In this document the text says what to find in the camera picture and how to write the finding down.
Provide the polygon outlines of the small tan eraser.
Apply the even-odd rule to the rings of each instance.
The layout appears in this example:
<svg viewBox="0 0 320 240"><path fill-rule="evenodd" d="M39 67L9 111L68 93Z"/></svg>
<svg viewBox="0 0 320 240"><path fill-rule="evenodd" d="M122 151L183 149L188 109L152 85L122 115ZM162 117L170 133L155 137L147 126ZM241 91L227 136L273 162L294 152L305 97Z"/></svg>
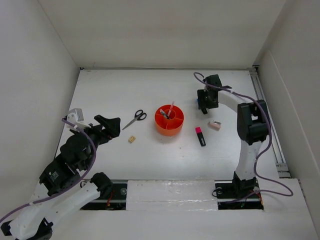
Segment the small tan eraser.
<svg viewBox="0 0 320 240"><path fill-rule="evenodd" d="M128 142L129 142L129 143L133 143L135 140L136 140L136 138L135 138L134 136L131 136L131 137L128 139Z"/></svg>

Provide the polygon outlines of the pink translucent pen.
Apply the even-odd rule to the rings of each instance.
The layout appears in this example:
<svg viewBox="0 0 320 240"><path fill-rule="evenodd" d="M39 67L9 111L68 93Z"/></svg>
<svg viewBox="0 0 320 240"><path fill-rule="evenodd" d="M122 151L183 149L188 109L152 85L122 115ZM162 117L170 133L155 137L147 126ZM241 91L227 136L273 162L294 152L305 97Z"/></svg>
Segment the pink translucent pen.
<svg viewBox="0 0 320 240"><path fill-rule="evenodd" d="M170 117L171 117L171 112L172 112L174 103L175 103L175 101L173 101L173 102L171 103L170 108L169 108L169 111L168 111L168 113L167 113L167 116L168 116L169 119L170 119Z"/></svg>

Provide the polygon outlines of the pink capped black highlighter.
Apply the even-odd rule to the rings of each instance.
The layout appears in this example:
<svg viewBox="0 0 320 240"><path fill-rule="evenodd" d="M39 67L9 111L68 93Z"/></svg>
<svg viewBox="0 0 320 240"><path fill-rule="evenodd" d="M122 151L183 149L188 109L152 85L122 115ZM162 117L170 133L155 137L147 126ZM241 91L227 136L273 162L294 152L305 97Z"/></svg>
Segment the pink capped black highlighter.
<svg viewBox="0 0 320 240"><path fill-rule="evenodd" d="M205 138L200 127L195 128L196 135L198 137L199 143L202 147L206 146Z"/></svg>

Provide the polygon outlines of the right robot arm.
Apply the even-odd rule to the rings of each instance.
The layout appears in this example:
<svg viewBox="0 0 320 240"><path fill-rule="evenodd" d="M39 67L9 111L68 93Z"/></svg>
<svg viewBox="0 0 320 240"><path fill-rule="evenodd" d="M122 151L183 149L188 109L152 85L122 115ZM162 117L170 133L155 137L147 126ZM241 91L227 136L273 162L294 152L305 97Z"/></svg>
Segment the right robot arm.
<svg viewBox="0 0 320 240"><path fill-rule="evenodd" d="M195 72L193 75L204 84L204 89L197 91L198 109L204 115L219 105L237 114L236 130L241 141L239 162L232 181L217 183L215 194L218 199L243 198L258 187L255 164L271 128L266 102L237 93L228 85L223 86L217 74L204 77Z"/></svg>

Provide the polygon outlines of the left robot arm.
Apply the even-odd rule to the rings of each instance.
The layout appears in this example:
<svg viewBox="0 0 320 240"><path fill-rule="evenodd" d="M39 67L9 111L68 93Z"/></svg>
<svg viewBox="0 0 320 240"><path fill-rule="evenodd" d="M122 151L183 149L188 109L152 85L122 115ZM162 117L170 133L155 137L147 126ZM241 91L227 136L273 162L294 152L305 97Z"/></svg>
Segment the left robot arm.
<svg viewBox="0 0 320 240"><path fill-rule="evenodd" d="M113 182L103 172L98 172L76 193L63 202L60 197L78 185L93 167L100 145L117 138L121 132L121 119L96 115L97 125L86 124L71 114L62 122L73 133L60 153L39 177L30 201L1 218L4 236L15 240L48 240L55 224L98 198L113 194Z"/></svg>

